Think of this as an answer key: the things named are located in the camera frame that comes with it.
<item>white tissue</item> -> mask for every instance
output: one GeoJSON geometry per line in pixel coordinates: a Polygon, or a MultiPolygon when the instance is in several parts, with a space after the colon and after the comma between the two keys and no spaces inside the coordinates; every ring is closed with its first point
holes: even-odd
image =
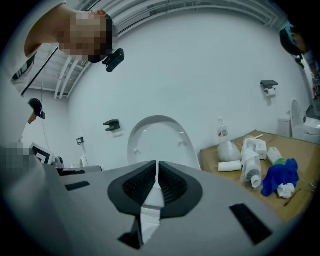
{"type": "Polygon", "coordinates": [[[288,183],[287,185],[283,185],[281,184],[278,187],[278,195],[281,198],[290,198],[292,196],[292,194],[295,192],[295,187],[292,183],[288,183]]]}

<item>person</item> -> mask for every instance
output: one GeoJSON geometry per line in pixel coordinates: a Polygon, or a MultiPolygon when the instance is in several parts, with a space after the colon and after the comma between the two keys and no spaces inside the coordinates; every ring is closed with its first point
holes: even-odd
{"type": "Polygon", "coordinates": [[[280,31],[280,42],[289,54],[300,57],[303,55],[303,58],[311,69],[313,77],[319,77],[319,64],[297,27],[287,23],[286,27],[280,31]]]}
{"type": "Polygon", "coordinates": [[[42,108],[42,104],[41,104],[40,100],[38,100],[37,98],[32,98],[29,100],[28,104],[33,109],[33,113],[28,120],[29,125],[31,125],[37,119],[37,117],[40,117],[43,120],[46,119],[46,114],[42,108]]]}
{"type": "Polygon", "coordinates": [[[43,1],[11,37],[2,65],[5,75],[21,93],[28,86],[35,54],[42,44],[57,43],[67,55],[98,63],[112,52],[117,36],[116,27],[104,10],[78,11],[63,0],[43,1]]]}

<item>green bottle cap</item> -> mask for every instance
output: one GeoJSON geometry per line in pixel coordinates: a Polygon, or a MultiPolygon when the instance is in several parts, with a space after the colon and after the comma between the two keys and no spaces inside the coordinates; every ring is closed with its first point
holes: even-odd
{"type": "Polygon", "coordinates": [[[274,165],[285,165],[286,164],[286,160],[284,160],[283,158],[279,158],[274,165]]]}

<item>toilet lid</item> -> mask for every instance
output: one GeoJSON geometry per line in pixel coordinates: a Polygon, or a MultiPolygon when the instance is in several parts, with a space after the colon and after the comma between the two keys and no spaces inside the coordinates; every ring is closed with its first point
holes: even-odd
{"type": "Polygon", "coordinates": [[[294,99],[291,104],[292,137],[303,140],[305,135],[304,115],[299,103],[294,99]]]}
{"type": "Polygon", "coordinates": [[[186,131],[178,122],[163,115],[147,117],[133,128],[127,157],[129,165],[156,160],[200,169],[186,131]]]}

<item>white box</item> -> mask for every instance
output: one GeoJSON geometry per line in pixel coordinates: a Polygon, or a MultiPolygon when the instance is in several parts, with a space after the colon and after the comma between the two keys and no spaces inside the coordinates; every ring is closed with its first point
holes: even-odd
{"type": "Polygon", "coordinates": [[[255,144],[255,152],[259,154],[260,160],[267,160],[267,144],[263,140],[255,144]]]}

